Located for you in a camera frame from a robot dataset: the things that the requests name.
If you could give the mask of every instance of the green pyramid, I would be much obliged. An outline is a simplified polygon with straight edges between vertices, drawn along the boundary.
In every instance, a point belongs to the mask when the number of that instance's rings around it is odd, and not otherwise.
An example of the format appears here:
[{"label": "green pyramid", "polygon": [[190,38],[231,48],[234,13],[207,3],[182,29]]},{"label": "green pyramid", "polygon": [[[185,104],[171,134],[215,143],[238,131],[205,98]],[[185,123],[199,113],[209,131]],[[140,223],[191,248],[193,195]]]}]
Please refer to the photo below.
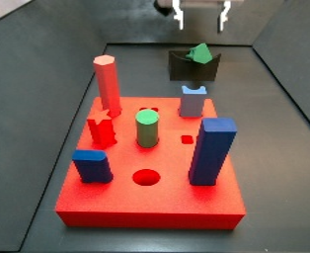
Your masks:
[{"label": "green pyramid", "polygon": [[209,49],[207,44],[202,43],[199,46],[194,47],[186,57],[195,62],[203,64],[209,63],[213,60],[213,53]]}]

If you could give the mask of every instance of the foam block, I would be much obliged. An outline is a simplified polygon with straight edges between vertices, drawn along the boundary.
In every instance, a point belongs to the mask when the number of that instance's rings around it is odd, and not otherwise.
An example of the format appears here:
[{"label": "foam block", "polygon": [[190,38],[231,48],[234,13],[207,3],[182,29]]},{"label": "foam block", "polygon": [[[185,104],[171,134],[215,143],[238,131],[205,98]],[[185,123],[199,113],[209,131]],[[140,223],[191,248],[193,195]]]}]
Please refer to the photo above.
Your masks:
[{"label": "foam block", "polygon": [[159,114],[155,110],[144,109],[136,114],[138,121],[138,143],[142,147],[156,146]]},{"label": "foam block", "polygon": [[202,64],[209,63],[213,60],[213,53],[206,43],[202,43],[190,50],[186,55],[187,58],[193,59],[195,62]]},{"label": "foam block", "polygon": [[114,175],[107,153],[103,150],[75,150],[72,160],[83,183],[110,183],[112,181]]},{"label": "foam block", "polygon": [[110,110],[103,112],[92,111],[87,118],[87,124],[94,142],[100,145],[102,149],[106,149],[110,145],[118,143],[115,138],[116,133],[114,131],[114,124],[108,113]]},{"label": "foam block", "polygon": [[[190,185],[189,170],[199,118],[179,116],[179,98],[122,98],[123,114],[114,119],[118,144],[106,149],[114,181],[83,184],[70,165],[55,210],[68,226],[234,229],[246,215],[231,158],[223,164],[214,187]],[[138,145],[135,115],[156,108],[159,143]],[[205,117],[217,117],[213,101],[205,102]],[[78,149],[95,149],[88,126]]]},{"label": "foam block", "polygon": [[98,56],[94,60],[94,66],[103,109],[110,110],[108,115],[115,118],[122,114],[116,59],[111,55]]},{"label": "foam block", "polygon": [[194,186],[215,186],[238,129],[230,118],[202,120],[195,146],[190,183]]},{"label": "foam block", "polygon": [[182,117],[202,117],[206,96],[207,90],[205,86],[198,90],[191,90],[187,86],[182,86],[179,109]]}]

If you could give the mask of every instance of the tall blue block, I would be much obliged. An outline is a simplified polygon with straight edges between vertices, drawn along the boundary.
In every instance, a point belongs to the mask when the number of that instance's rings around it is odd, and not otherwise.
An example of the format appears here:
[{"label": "tall blue block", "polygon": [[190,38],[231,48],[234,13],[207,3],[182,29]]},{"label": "tall blue block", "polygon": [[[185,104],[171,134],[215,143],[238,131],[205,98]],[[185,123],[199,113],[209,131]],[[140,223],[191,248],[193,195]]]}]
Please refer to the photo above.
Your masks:
[{"label": "tall blue block", "polygon": [[182,86],[179,109],[182,117],[202,117],[206,97],[207,90],[205,86],[202,86],[198,90],[191,90],[187,86]]},{"label": "tall blue block", "polygon": [[215,186],[226,156],[238,132],[230,118],[205,118],[190,168],[190,184]]},{"label": "tall blue block", "polygon": [[103,150],[75,150],[72,160],[83,183],[110,183],[114,180],[107,153]]}]

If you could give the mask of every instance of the red foam board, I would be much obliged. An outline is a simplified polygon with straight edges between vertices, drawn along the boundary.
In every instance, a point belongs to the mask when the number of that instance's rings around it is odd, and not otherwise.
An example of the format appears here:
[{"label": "red foam board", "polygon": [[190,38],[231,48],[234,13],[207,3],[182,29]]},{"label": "red foam board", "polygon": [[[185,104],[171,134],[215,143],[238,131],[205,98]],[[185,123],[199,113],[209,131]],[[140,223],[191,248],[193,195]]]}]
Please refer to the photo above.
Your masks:
[{"label": "red foam board", "polygon": [[[71,163],[55,207],[63,222],[68,226],[234,229],[247,212],[230,155],[217,186],[198,187],[189,182],[202,118],[179,116],[178,98],[122,98],[122,106],[123,114],[114,119],[118,143],[104,149],[114,181],[83,184]],[[159,143],[154,148],[142,148],[136,141],[136,113],[143,108],[159,112]],[[92,110],[103,111],[100,98]],[[203,117],[217,117],[210,99]],[[78,149],[100,149],[88,125]],[[134,181],[135,173],[144,169],[159,173],[159,180],[156,173],[150,173],[158,180],[154,185]]]}]

